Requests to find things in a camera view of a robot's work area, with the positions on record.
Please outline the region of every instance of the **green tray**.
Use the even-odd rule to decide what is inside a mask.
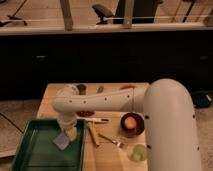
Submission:
[[[60,134],[56,120],[31,120],[16,151],[12,171],[81,171],[85,142],[84,120],[78,120],[77,138],[63,151],[53,139]]]

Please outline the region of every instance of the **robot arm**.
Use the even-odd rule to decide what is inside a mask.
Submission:
[[[158,80],[147,89],[77,94],[77,88],[70,85],[53,100],[63,123],[82,110],[143,113],[149,171],[202,171],[193,103],[177,81]]]

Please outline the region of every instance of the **cable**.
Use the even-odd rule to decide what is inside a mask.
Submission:
[[[11,121],[8,117],[6,117],[4,114],[0,113],[0,115],[6,119],[11,125],[13,125],[15,128],[17,128],[22,134],[24,134],[24,131],[22,131],[13,121]]]
[[[24,0],[21,5],[18,7],[18,9],[13,13],[12,17],[15,17],[16,14],[20,11],[20,9],[24,6],[24,4],[27,2],[27,0]]]

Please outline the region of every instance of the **black wall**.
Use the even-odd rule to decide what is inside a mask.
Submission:
[[[41,98],[54,82],[153,82],[213,89],[213,31],[0,37],[0,99]]]

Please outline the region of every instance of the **fork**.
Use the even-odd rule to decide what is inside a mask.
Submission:
[[[103,135],[103,134],[98,133],[98,136],[101,137],[101,138],[104,138],[104,139],[108,140],[109,142],[115,144],[115,145],[116,145],[117,147],[119,147],[119,148],[124,148],[124,147],[125,147],[125,144],[124,144],[124,143],[122,143],[122,142],[120,142],[120,141],[112,140],[111,138],[108,138],[108,137],[106,137],[106,136]]]

